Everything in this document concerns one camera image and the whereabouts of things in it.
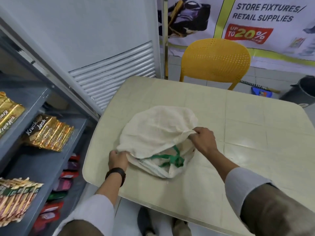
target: white sack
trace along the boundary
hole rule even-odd
[[[195,148],[187,139],[197,126],[198,119],[188,108],[156,106],[133,116],[120,135],[118,151],[128,151],[128,160],[148,173],[162,178],[173,178],[192,159]],[[183,166],[159,167],[169,159],[148,159],[153,155],[176,155],[176,146],[184,159]]]

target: hand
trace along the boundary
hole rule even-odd
[[[113,150],[109,153],[109,160],[108,160],[108,167],[109,169],[113,169],[116,167],[119,167],[126,172],[127,167],[128,167],[128,159],[127,159],[127,154],[129,152],[123,151],[118,153],[117,151]]]
[[[213,131],[205,127],[195,127],[193,130],[196,133],[190,134],[188,138],[202,155],[209,157],[213,152],[218,151]]]

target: green drawstring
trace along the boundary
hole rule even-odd
[[[176,156],[167,155],[167,154],[153,155],[149,157],[149,159],[156,159],[156,158],[169,159],[168,162],[164,162],[163,164],[159,165],[159,167],[166,167],[166,166],[170,166],[171,164],[175,165],[177,168],[182,167],[184,165],[185,159],[180,156],[177,146],[173,146],[173,148],[176,151]]]

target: person's left hand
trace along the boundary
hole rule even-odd
[[[117,151],[113,150],[109,153],[109,160],[108,160],[108,167],[109,170],[119,167],[126,172],[127,167],[128,167],[128,159],[127,159],[127,154],[129,152],[123,151],[118,153]]]

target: banner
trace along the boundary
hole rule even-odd
[[[315,0],[168,0],[169,53],[198,39],[246,46],[251,66],[315,75]],[[159,35],[162,35],[158,1]]]

